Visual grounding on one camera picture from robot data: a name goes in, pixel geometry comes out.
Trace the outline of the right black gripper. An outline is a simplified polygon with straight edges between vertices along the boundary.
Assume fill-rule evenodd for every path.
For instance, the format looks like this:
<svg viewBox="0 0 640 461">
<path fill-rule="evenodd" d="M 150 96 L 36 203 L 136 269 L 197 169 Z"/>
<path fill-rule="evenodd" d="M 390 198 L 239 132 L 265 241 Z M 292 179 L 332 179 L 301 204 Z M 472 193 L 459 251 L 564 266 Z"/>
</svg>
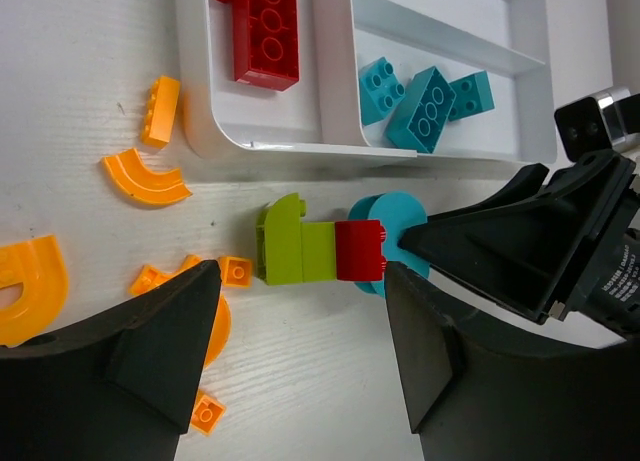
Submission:
<svg viewBox="0 0 640 461">
<path fill-rule="evenodd" d="M 632 163 L 521 168 L 496 194 L 408 228 L 399 245 L 536 324 L 579 312 L 639 334 L 639 213 Z"/>
</svg>

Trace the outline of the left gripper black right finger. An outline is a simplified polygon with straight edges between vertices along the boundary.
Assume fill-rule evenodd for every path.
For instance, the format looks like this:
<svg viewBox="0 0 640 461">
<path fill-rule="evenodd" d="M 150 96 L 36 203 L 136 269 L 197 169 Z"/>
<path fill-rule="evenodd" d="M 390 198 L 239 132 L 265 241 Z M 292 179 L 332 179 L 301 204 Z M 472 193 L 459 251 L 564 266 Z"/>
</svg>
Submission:
<svg viewBox="0 0 640 461">
<path fill-rule="evenodd" d="M 540 336 L 393 262 L 385 298 L 411 431 L 427 460 L 635 460 L 639 343 Z"/>
</svg>

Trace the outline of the teal cloud lego piece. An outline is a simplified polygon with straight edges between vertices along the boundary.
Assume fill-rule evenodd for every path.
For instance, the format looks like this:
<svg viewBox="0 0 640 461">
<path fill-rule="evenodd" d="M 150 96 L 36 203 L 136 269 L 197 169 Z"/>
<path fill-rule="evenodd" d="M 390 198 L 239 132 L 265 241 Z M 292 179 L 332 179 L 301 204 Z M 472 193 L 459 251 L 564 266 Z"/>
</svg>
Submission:
<svg viewBox="0 0 640 461">
<path fill-rule="evenodd" d="M 359 200 L 350 210 L 348 220 L 379 220 L 386 231 L 383 243 L 383 255 L 386 267 L 389 263 L 400 262 L 418 274 L 427 277 L 430 271 L 428 262 L 409 253 L 399 246 L 402 235 L 413 226 L 427 222 L 427 214 L 420 201 L 407 192 L 395 191 Z M 383 279 L 376 282 L 353 282 L 362 291 L 385 295 L 385 270 Z"/>
</svg>

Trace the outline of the teal square lego brick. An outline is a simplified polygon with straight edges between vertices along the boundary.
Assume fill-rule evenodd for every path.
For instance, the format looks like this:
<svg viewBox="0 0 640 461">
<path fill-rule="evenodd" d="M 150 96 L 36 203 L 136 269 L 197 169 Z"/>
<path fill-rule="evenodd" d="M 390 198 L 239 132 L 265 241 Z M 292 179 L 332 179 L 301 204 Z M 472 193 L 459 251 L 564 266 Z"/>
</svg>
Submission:
<svg viewBox="0 0 640 461">
<path fill-rule="evenodd" d="M 386 119 L 406 95 L 393 65 L 380 57 L 358 72 L 360 117 L 363 126 Z"/>
</svg>

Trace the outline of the red rectangular lego brick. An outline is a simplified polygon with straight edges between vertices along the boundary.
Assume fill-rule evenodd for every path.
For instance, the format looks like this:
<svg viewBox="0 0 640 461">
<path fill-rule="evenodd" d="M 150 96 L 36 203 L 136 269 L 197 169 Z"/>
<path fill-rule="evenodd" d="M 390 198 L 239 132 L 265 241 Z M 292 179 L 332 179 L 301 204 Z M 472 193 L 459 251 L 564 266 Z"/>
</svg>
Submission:
<svg viewBox="0 0 640 461">
<path fill-rule="evenodd" d="M 233 0 L 234 80 L 284 91 L 299 81 L 297 0 Z"/>
</svg>

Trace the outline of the orange round lego piece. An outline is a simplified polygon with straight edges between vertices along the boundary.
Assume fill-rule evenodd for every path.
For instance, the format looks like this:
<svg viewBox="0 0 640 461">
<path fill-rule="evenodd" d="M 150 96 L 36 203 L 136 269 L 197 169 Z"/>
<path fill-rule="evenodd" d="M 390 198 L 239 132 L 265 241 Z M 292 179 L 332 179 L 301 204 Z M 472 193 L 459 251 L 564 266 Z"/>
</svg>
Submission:
<svg viewBox="0 0 640 461">
<path fill-rule="evenodd" d="M 55 236 L 1 248 L 1 287 L 15 285 L 21 295 L 1 309 L 1 344 L 9 347 L 42 333 L 65 304 L 69 276 Z"/>
</svg>

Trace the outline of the orange half round lego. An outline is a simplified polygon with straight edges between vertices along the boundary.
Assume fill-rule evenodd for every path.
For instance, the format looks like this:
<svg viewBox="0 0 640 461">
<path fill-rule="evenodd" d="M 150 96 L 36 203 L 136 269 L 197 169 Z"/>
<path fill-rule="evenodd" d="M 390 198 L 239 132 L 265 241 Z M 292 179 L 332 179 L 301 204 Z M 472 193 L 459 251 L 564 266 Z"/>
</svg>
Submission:
<svg viewBox="0 0 640 461">
<path fill-rule="evenodd" d="M 192 195 L 179 168 L 153 171 L 143 162 L 136 148 L 105 156 L 101 165 L 113 185 L 127 199 L 143 205 L 169 206 Z"/>
</svg>

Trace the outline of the green round lego piece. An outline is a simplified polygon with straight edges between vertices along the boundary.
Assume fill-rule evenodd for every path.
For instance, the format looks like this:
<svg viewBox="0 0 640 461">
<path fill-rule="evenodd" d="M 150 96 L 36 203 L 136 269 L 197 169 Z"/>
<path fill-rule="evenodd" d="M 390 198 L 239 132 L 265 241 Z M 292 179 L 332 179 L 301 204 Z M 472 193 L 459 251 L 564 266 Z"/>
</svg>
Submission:
<svg viewBox="0 0 640 461">
<path fill-rule="evenodd" d="M 256 221 L 257 276 L 269 286 L 337 279 L 335 227 L 305 222 L 306 201 L 290 193 Z"/>
</svg>

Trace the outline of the blue lego brick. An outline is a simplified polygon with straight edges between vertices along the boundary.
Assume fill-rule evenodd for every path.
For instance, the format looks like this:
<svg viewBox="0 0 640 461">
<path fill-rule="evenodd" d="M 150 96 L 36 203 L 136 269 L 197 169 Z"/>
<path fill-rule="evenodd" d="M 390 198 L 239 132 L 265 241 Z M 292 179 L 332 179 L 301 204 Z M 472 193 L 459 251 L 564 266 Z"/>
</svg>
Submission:
<svg viewBox="0 0 640 461">
<path fill-rule="evenodd" d="M 450 83 L 456 94 L 448 121 L 454 122 L 482 114 L 495 108 L 493 94 L 486 71 L 478 71 Z"/>
</svg>

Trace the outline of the white divided sorting tray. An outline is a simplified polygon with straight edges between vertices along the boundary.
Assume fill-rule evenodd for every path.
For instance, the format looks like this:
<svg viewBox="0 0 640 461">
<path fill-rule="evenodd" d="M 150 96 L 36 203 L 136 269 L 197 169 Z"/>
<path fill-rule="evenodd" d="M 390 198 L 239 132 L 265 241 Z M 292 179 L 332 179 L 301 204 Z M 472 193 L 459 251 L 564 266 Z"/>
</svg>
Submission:
<svg viewBox="0 0 640 461">
<path fill-rule="evenodd" d="M 425 164 L 361 122 L 358 73 L 383 57 L 403 82 L 487 72 L 494 109 L 448 124 L 436 160 L 556 160 L 546 0 L 297 0 L 300 74 L 282 92 L 234 80 L 228 5 L 175 5 L 186 137 L 202 158 Z"/>
</svg>

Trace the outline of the small red lego piece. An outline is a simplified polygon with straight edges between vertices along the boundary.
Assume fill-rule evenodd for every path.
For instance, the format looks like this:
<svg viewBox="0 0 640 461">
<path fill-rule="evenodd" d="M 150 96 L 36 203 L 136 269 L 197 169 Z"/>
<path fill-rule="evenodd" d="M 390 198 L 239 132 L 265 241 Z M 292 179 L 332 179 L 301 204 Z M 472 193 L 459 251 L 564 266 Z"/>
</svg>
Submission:
<svg viewBox="0 0 640 461">
<path fill-rule="evenodd" d="M 380 221 L 338 221 L 334 228 L 337 278 L 351 282 L 381 281 L 386 268 L 382 250 L 386 231 Z"/>
</svg>

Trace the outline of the orange rectangular lego brick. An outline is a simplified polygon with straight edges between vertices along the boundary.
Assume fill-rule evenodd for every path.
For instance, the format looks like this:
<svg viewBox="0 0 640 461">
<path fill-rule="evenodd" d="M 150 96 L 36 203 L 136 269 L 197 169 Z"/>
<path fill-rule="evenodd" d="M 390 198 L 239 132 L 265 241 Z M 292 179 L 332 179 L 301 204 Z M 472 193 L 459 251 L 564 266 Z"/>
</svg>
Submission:
<svg viewBox="0 0 640 461">
<path fill-rule="evenodd" d="M 160 76 L 151 86 L 146 106 L 141 141 L 155 149 L 163 149 L 171 139 L 180 82 L 168 76 Z"/>
</svg>

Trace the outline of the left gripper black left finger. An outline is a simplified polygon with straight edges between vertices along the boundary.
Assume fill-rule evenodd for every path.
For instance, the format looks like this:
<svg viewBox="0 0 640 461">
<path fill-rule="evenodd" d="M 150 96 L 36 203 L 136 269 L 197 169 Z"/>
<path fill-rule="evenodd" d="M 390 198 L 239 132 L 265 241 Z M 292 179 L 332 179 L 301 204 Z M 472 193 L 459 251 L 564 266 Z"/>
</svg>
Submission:
<svg viewBox="0 0 640 461">
<path fill-rule="evenodd" d="M 221 289 L 205 260 L 157 288 L 1 350 L 4 460 L 172 460 Z"/>
</svg>

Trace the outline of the small orange lego piece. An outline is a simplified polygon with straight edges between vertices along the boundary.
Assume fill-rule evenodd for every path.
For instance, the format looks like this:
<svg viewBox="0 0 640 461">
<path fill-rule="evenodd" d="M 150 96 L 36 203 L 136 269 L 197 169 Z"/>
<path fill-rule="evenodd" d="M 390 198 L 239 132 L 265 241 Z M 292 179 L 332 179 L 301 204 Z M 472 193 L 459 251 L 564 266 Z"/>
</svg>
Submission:
<svg viewBox="0 0 640 461">
<path fill-rule="evenodd" d="M 225 412 L 226 407 L 220 401 L 199 389 L 191 414 L 190 426 L 208 436 L 214 431 Z"/>
</svg>

